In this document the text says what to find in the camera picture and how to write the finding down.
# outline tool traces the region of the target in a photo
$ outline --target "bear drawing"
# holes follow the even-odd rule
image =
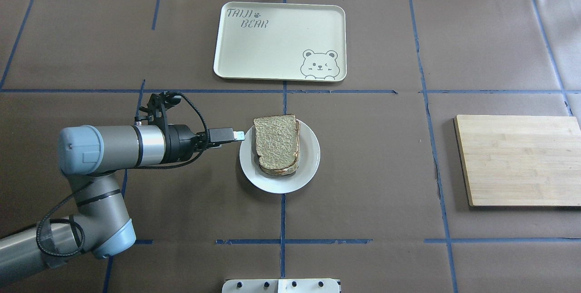
[[[303,65],[300,72],[305,78],[335,79],[341,72],[337,65],[337,53],[329,50],[326,53],[314,53],[312,50],[303,52]]]

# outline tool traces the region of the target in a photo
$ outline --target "cutting board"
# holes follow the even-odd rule
[[[575,117],[457,115],[471,206],[581,206]]]

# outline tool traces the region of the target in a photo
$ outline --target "bear ear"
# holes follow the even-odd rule
[[[333,50],[327,51],[326,55],[328,55],[332,59],[337,59],[337,53],[335,51],[333,51]]]

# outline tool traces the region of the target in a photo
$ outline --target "bread slice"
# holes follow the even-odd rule
[[[260,169],[269,175],[284,176],[299,167],[299,129],[295,115],[254,119],[256,154]]]

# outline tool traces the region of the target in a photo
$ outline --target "tray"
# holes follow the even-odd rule
[[[347,75],[345,11],[336,5],[229,2],[214,72],[222,78],[340,82]]]

